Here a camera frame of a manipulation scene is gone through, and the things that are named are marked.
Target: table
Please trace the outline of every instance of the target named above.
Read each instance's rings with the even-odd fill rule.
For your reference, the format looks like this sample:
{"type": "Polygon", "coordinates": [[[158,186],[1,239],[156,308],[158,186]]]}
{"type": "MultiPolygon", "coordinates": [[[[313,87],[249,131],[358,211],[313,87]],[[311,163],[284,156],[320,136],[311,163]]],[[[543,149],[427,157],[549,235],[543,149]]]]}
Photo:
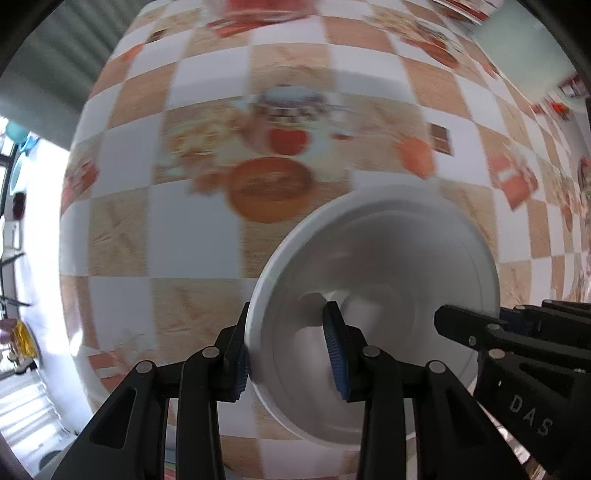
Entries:
{"type": "MultiPolygon", "coordinates": [[[[119,42],[80,118],[61,216],[66,326],[95,409],[138,361],[184,360],[234,324],[308,213],[396,175],[474,221],[504,306],[581,298],[586,205],[558,125],[441,7],[375,1],[322,0],[229,35],[196,0],[158,0],[119,42]]],[[[245,478],[353,478],[357,452],[296,438],[250,384],[219,417],[245,478]]]]}

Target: gray curtain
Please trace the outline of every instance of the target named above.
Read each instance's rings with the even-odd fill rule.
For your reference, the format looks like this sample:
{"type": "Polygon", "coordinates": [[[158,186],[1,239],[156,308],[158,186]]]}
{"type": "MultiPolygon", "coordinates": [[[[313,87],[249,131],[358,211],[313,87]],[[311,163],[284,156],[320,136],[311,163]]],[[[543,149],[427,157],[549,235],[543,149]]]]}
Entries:
{"type": "Polygon", "coordinates": [[[0,115],[69,149],[90,89],[149,1],[64,0],[0,76],[0,115]]]}

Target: screw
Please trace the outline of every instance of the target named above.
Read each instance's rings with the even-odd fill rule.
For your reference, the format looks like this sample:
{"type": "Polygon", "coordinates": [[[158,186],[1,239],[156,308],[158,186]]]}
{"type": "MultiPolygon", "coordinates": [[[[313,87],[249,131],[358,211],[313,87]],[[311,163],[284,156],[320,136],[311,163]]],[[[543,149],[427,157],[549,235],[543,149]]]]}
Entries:
{"type": "Polygon", "coordinates": [[[493,348],[492,350],[488,350],[488,355],[495,360],[500,360],[505,357],[505,352],[500,348],[493,348]]]}
{"type": "Polygon", "coordinates": [[[375,358],[379,355],[379,348],[374,345],[366,345],[363,347],[363,354],[368,358],[375,358]]]}
{"type": "Polygon", "coordinates": [[[220,349],[216,346],[208,346],[203,349],[201,354],[205,358],[216,358],[220,354],[220,349]]]}
{"type": "Polygon", "coordinates": [[[445,365],[443,365],[440,361],[435,360],[429,364],[429,370],[434,374],[442,374],[446,369],[445,365]]]}
{"type": "Polygon", "coordinates": [[[138,363],[137,367],[135,367],[139,374],[146,374],[150,370],[152,370],[152,362],[148,362],[144,360],[143,362],[138,363]]]}

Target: white lettering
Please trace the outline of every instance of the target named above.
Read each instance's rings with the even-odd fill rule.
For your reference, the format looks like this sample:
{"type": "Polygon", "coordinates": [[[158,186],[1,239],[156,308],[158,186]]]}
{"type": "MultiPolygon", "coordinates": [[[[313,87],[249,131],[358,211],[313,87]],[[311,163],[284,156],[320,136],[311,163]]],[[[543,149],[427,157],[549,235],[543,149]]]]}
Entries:
{"type": "Polygon", "coordinates": [[[526,420],[530,423],[530,427],[534,424],[534,416],[535,416],[535,407],[532,408],[525,417],[523,417],[523,420],[526,420]]]}
{"type": "Polygon", "coordinates": [[[513,413],[517,413],[521,410],[521,406],[523,405],[523,398],[519,395],[513,397],[513,401],[511,402],[511,406],[509,407],[513,413]]]}
{"type": "Polygon", "coordinates": [[[550,419],[544,419],[542,426],[538,429],[538,434],[542,435],[542,437],[548,435],[548,428],[551,427],[553,423],[554,422],[550,419]]]}

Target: white bowl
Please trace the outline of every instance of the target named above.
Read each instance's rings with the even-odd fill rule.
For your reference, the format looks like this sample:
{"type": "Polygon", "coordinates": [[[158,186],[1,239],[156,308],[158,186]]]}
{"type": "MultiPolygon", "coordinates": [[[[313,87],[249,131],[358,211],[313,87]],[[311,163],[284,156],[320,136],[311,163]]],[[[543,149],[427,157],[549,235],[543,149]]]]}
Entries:
{"type": "Polygon", "coordinates": [[[476,354],[439,336],[433,314],[450,303],[497,316],[499,282],[479,231],[454,204],[422,187],[349,193],[285,237],[248,310],[251,379],[285,428],[355,449],[363,402],[345,403],[336,390],[322,331],[325,299],[339,303],[345,322],[361,328],[368,343],[404,362],[441,360],[467,386],[476,354]]]}

